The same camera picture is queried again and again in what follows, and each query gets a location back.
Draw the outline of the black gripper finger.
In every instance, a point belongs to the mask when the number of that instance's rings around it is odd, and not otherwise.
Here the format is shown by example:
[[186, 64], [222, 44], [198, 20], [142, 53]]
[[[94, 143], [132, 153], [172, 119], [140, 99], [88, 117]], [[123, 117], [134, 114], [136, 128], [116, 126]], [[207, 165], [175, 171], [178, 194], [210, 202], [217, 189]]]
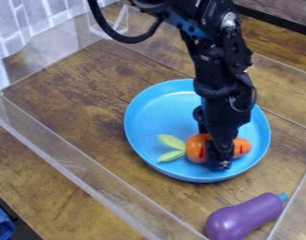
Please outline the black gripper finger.
[[206, 142], [206, 166], [213, 172], [226, 171], [233, 166], [234, 151], [221, 153], [214, 142]]
[[203, 118], [203, 112], [202, 112], [202, 106], [195, 107], [194, 109], [194, 120], [198, 124], [198, 132], [202, 133], [210, 133], [206, 126], [205, 126], [205, 118]]

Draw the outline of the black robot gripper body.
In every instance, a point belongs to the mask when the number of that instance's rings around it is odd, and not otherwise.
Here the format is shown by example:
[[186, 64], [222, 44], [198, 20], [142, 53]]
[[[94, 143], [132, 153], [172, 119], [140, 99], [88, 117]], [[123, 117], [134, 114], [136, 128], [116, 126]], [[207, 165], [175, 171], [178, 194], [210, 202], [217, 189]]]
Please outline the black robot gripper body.
[[234, 76], [234, 82], [214, 90], [194, 80], [194, 91], [201, 96], [205, 126], [217, 147], [231, 147], [241, 126], [251, 121], [257, 90], [246, 72]]

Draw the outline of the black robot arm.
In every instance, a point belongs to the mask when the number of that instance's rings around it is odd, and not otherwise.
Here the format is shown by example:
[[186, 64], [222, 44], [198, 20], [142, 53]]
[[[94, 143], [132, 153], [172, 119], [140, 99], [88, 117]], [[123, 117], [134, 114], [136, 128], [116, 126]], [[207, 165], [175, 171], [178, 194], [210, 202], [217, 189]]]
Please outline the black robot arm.
[[132, 0], [140, 10], [174, 25], [194, 61], [194, 91], [201, 105], [194, 120], [211, 139], [206, 147], [207, 167], [231, 168], [234, 138], [241, 126], [251, 121], [257, 90], [246, 72], [253, 65], [241, 18], [233, 0]]

